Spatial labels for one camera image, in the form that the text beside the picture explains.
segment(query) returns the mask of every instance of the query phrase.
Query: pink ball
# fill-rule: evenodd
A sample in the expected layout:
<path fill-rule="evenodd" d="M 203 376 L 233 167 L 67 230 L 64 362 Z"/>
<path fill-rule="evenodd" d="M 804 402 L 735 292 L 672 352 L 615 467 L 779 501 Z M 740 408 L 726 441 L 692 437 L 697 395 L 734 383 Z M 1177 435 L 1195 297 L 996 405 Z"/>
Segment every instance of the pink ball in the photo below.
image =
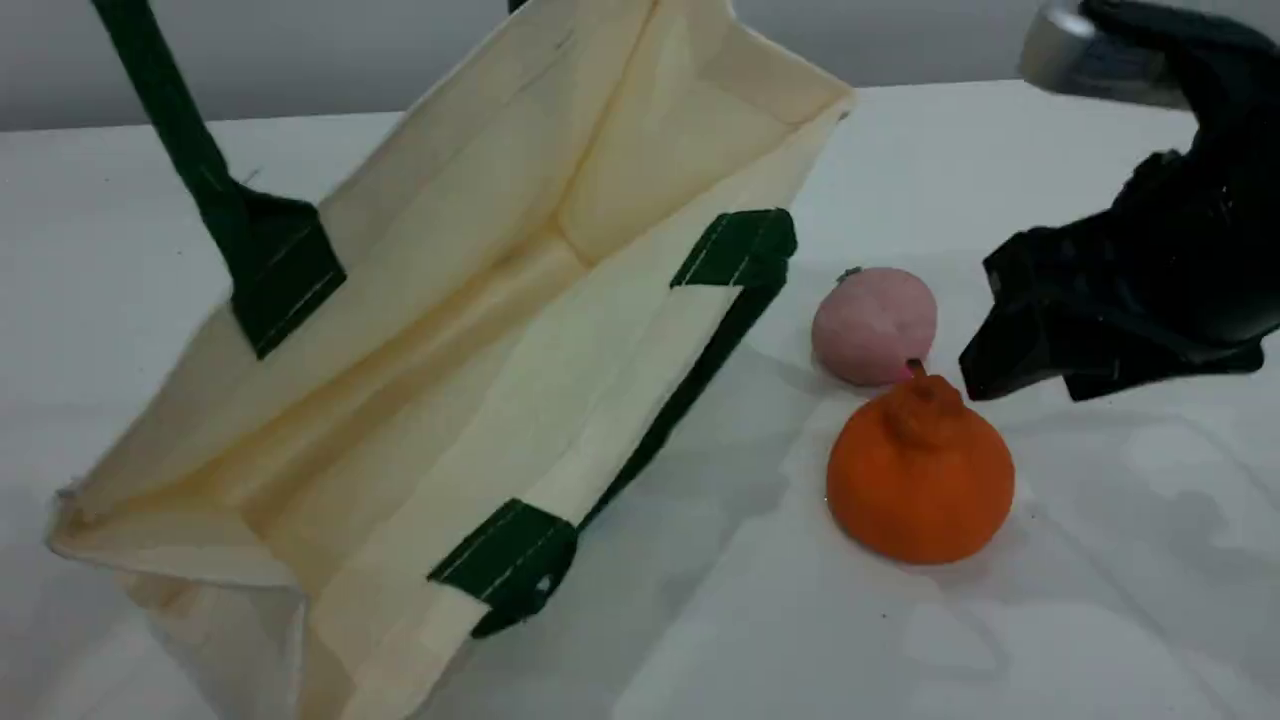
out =
<path fill-rule="evenodd" d="M 813 318 L 813 350 L 837 378 L 881 386 L 911 377 L 908 360 L 924 360 L 938 329 L 938 304 L 924 281 L 905 270 L 855 270 Z"/>

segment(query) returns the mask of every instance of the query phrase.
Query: orange fruit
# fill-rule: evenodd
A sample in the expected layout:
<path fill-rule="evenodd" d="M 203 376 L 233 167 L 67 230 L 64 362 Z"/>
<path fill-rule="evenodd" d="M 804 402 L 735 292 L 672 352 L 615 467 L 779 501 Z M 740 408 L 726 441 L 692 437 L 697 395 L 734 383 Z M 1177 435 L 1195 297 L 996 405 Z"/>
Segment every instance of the orange fruit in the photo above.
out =
<path fill-rule="evenodd" d="M 827 465 L 827 506 L 840 527 L 901 562 L 969 557 L 1012 505 L 1009 447 L 940 375 L 916 375 L 861 406 Z"/>

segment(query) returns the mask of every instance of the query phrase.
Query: canvas tote bag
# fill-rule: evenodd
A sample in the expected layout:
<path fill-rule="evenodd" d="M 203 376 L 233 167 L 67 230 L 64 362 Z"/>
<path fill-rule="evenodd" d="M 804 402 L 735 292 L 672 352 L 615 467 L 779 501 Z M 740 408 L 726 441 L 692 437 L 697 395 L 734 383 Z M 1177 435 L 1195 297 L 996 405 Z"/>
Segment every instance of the canvas tote bag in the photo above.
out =
<path fill-rule="evenodd" d="M 777 295 L 851 91 L 726 0 L 536 0 L 311 206 L 230 178 L 145 0 L 95 5 L 233 291 L 49 544 L 227 717 L 403 717 Z"/>

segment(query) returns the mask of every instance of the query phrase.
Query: bag handle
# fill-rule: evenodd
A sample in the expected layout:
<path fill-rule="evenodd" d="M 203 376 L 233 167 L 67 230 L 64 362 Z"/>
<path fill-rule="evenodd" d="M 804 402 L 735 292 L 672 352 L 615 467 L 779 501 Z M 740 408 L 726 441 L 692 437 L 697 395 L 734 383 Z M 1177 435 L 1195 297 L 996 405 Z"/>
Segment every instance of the bag handle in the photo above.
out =
<path fill-rule="evenodd" d="M 93 0 L 116 54 L 232 277 L 232 311 L 265 357 L 346 281 L 308 202 L 236 182 L 147 0 Z"/>

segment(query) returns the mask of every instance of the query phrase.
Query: white table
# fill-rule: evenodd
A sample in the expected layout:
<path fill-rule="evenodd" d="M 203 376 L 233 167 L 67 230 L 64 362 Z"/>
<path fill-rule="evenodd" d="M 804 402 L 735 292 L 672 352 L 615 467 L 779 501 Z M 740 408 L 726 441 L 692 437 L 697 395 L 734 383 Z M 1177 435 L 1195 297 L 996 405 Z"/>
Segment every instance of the white table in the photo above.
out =
<path fill-rule="evenodd" d="M 394 115 L 215 126 L 237 177 L 316 200 Z M 1101 209 L 1188 115 L 1016 82 L 868 90 L 794 206 L 792 281 L 532 621 L 474 643 L 424 717 L 1075 720 L 1280 716 L 1280 365 L 1073 406 L 980 405 L 1014 515 L 904 569 L 829 521 L 863 397 L 808 320 L 850 265 L 923 277 L 931 368 L 991 304 L 980 259 Z M 228 290 L 147 128 L 0 135 L 0 715 L 211 717 L 109 578 L 45 552 L 46 498 L 154 392 Z"/>

